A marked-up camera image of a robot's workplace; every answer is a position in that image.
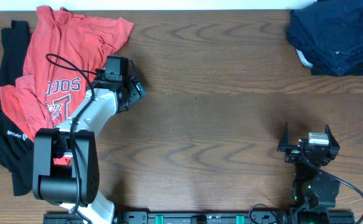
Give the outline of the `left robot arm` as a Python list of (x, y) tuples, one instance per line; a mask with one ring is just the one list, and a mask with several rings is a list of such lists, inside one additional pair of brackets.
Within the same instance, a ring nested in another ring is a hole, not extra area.
[(121, 223), (115, 203), (100, 191), (95, 139), (115, 114), (146, 96), (134, 62), (110, 55), (87, 81), (84, 100), (62, 123), (35, 135), (32, 191), (68, 210), (46, 213), (44, 223)]

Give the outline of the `navy blue denim shorts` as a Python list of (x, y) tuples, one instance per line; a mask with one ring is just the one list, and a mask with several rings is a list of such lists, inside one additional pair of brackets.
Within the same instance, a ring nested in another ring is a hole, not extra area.
[(338, 75), (363, 62), (363, 0), (316, 1), (290, 11), (288, 42)]

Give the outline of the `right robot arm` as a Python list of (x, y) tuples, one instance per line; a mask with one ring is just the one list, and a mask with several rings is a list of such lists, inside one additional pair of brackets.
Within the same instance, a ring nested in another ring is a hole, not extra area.
[(340, 182), (321, 170), (333, 161), (340, 145), (329, 126), (323, 133), (309, 133), (297, 145), (290, 143), (290, 126), (279, 141), (277, 151), (285, 154), (285, 162), (295, 167), (291, 197), (295, 204), (283, 215), (283, 223), (329, 223), (329, 209), (336, 206)]

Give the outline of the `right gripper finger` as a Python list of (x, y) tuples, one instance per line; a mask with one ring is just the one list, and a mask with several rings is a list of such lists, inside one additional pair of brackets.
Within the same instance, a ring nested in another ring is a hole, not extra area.
[(283, 131), (283, 135), (278, 143), (278, 152), (299, 152), (298, 145), (290, 144), (290, 125), (289, 123), (285, 124), (285, 129)]
[(331, 152), (339, 152), (340, 150), (340, 145), (339, 143), (336, 141), (335, 137), (333, 136), (329, 125), (327, 124), (325, 127), (325, 133), (328, 135), (329, 138), (329, 147), (330, 147), (330, 151)]

